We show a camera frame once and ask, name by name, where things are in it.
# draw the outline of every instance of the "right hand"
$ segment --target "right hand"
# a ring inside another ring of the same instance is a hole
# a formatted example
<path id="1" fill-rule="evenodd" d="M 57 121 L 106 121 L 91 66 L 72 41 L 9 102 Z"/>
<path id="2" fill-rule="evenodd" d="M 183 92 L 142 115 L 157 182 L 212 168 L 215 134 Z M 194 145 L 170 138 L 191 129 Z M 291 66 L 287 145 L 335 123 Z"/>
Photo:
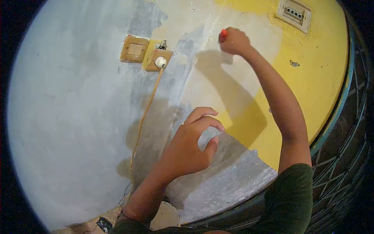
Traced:
<path id="1" fill-rule="evenodd" d="M 226 31 L 227 37 L 220 43 L 221 49 L 226 53 L 242 56 L 251 47 L 249 38 L 237 28 L 228 27 Z"/>
<path id="2" fill-rule="evenodd" d="M 225 131 L 219 120 L 208 116 L 217 114 L 210 107 L 197 107 L 178 128 L 159 160 L 166 178 L 174 180 L 179 176 L 204 170 L 212 163 L 218 147 L 218 137 L 213 137 L 203 151 L 200 151 L 197 141 L 209 126 Z"/>

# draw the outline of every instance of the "left hand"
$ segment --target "left hand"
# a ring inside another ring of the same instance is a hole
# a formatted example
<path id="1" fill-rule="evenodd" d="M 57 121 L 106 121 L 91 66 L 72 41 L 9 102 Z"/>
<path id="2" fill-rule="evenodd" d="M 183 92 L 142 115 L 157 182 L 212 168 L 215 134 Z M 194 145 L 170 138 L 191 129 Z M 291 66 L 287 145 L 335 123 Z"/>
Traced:
<path id="1" fill-rule="evenodd" d="M 211 107 L 197 107 L 187 117 L 160 158 L 159 165 L 174 180 L 180 176 L 206 169 L 217 151 L 218 137 L 213 137 L 205 150 L 200 151 L 197 141 L 209 126 L 225 131 L 222 123 L 208 115 L 218 112 Z"/>

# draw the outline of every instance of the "shirt sleeve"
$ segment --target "shirt sleeve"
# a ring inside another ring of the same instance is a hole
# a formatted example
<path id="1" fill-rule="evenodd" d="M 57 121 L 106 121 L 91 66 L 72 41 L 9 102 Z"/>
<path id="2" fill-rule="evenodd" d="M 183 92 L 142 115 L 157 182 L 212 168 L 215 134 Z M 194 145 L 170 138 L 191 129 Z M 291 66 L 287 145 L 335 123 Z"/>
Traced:
<path id="1" fill-rule="evenodd" d="M 109 234 L 148 234 L 149 229 L 142 223 L 136 222 L 131 219 L 121 219 L 116 222 L 113 229 L 110 230 Z"/>
<path id="2" fill-rule="evenodd" d="M 284 170 L 265 193 L 265 213 L 251 233 L 304 233 L 313 207 L 313 170 L 295 164 Z"/>

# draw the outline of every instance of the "white painted patch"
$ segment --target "white painted patch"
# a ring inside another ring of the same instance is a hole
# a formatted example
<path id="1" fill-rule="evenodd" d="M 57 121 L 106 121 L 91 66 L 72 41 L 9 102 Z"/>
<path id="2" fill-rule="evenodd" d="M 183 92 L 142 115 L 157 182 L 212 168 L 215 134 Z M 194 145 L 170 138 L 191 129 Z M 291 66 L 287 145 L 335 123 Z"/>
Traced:
<path id="1" fill-rule="evenodd" d="M 147 38 L 147 37 L 140 37 L 140 36 L 132 35 L 132 34 L 127 34 L 126 37 L 127 37 L 127 36 L 133 36 L 133 37 L 136 37 L 136 38 L 143 38 L 143 39 L 147 39 L 147 40 L 149 40 L 149 38 Z"/>
<path id="2" fill-rule="evenodd" d="M 174 55 L 173 55 L 173 57 L 174 57 L 174 59 L 176 59 L 177 61 L 178 61 L 178 63 L 180 63 L 180 64 L 184 64 L 184 65 L 186 65 L 187 63 L 188 63 L 188 57 L 187 57 L 187 55 L 185 55 L 185 54 L 182 54 L 182 53 L 175 53 Z"/>
<path id="3" fill-rule="evenodd" d="M 203 25 L 206 29 L 210 29 L 214 25 L 213 22 L 216 17 L 222 12 L 222 8 L 212 0 L 193 0 L 191 2 L 155 0 L 154 2 L 165 12 L 168 19 L 163 21 L 160 27 L 153 30 L 152 38 L 167 40 L 169 50 L 175 48 L 184 34 L 193 32 L 199 26 Z M 209 12 L 210 15 L 197 14 L 193 11 L 194 9 L 204 10 L 204 12 Z M 209 34 L 209 30 L 204 31 L 203 37 L 208 38 Z"/>
<path id="4" fill-rule="evenodd" d="M 225 9 L 213 24 L 206 46 L 196 55 L 181 102 L 189 101 L 193 108 L 211 106 L 218 112 L 228 111 L 230 118 L 235 118 L 252 102 L 260 83 L 242 57 L 230 58 L 220 51 L 219 32 L 229 26 L 241 29 L 252 46 L 272 63 L 279 52 L 282 31 L 266 16 L 232 9 Z"/>

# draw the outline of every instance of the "electrical cord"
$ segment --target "electrical cord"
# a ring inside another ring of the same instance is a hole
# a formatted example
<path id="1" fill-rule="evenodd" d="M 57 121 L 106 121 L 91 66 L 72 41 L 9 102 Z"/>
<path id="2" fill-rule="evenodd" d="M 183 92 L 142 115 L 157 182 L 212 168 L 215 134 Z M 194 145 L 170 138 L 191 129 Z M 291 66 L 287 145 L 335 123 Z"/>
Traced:
<path id="1" fill-rule="evenodd" d="M 135 182 L 134 182 L 134 173 L 133 173 L 133 171 L 132 171 L 132 163 L 133 163 L 133 161 L 134 161 L 135 151 L 136 151 L 137 146 L 138 146 L 138 143 L 139 143 L 139 141 L 140 141 L 140 135 L 141 135 L 141 130 L 142 130 L 142 128 L 143 128 L 143 122 L 144 122 L 145 116 L 147 115 L 148 110 L 149 110 L 149 108 L 151 107 L 151 104 L 152 104 L 152 101 L 153 101 L 154 95 L 156 94 L 157 87 L 159 86 L 159 83 L 160 83 L 161 75 L 162 75 L 162 73 L 163 73 L 163 71 L 164 71 L 164 68 L 165 68 L 165 64 L 162 65 L 162 67 L 161 67 L 161 70 L 160 70 L 159 76 L 157 77 L 156 83 L 154 84 L 153 92 L 152 92 L 152 95 L 151 95 L 151 100 L 149 101 L 148 106 L 147 106 L 147 108 L 145 109 L 144 114 L 143 114 L 143 116 L 142 116 L 142 118 L 141 118 L 141 120 L 140 120 L 139 133 L 138 133 L 138 140 L 137 140 L 137 142 L 136 142 L 136 144 L 135 144 L 134 150 L 132 151 L 132 155 L 131 155 L 131 159 L 130 159 L 131 190 L 130 190 L 130 192 L 129 192 L 126 196 L 124 196 L 124 197 L 121 199 L 121 201 L 118 203 L 118 205 L 121 205 L 121 204 L 126 200 L 126 198 L 128 198 L 128 197 L 131 195 L 131 193 L 133 192 L 133 189 L 134 189 L 134 187 L 135 187 Z"/>
<path id="2" fill-rule="evenodd" d="M 85 233 L 91 233 L 91 232 L 93 232 L 97 227 L 98 227 L 98 225 L 96 225 L 96 227 L 95 227 L 92 231 L 85 231 L 85 232 L 83 232 L 82 234 L 85 234 Z"/>

